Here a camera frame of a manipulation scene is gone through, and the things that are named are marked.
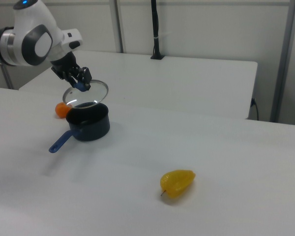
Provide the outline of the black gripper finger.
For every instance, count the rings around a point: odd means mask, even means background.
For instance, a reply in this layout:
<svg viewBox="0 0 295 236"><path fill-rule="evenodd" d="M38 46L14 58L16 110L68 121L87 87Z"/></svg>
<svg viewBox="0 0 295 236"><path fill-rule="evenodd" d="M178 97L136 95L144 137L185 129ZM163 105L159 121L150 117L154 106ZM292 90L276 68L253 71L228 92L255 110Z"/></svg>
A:
<svg viewBox="0 0 295 236"><path fill-rule="evenodd" d="M68 82L70 83L70 85L73 88L77 88L78 87L78 83L79 83L79 74L69 73L68 74Z"/></svg>
<svg viewBox="0 0 295 236"><path fill-rule="evenodd" d="M81 84L81 90L89 90L91 85L90 82L92 80L91 73L87 67L81 68L80 71L80 79L79 82Z"/></svg>

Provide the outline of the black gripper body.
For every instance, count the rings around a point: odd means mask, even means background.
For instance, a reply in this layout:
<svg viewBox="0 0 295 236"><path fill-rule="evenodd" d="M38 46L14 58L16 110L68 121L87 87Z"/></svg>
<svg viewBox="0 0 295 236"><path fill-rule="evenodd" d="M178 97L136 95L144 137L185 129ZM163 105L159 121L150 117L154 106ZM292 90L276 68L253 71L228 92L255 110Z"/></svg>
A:
<svg viewBox="0 0 295 236"><path fill-rule="evenodd" d="M58 60L51 61L51 70L61 79L68 82L68 74L80 74L80 67L76 63L73 52L67 53Z"/></svg>

